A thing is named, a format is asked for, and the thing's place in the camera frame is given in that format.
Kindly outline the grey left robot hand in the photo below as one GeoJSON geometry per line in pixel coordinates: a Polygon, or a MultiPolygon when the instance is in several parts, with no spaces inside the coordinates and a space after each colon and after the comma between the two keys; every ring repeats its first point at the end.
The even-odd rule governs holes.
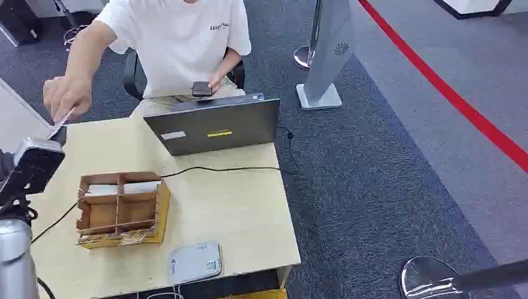
{"type": "Polygon", "coordinates": [[[51,132],[48,140],[56,141],[60,144],[60,146],[64,146],[67,142],[67,126],[63,125],[60,128],[56,128],[53,132],[51,132]]]}

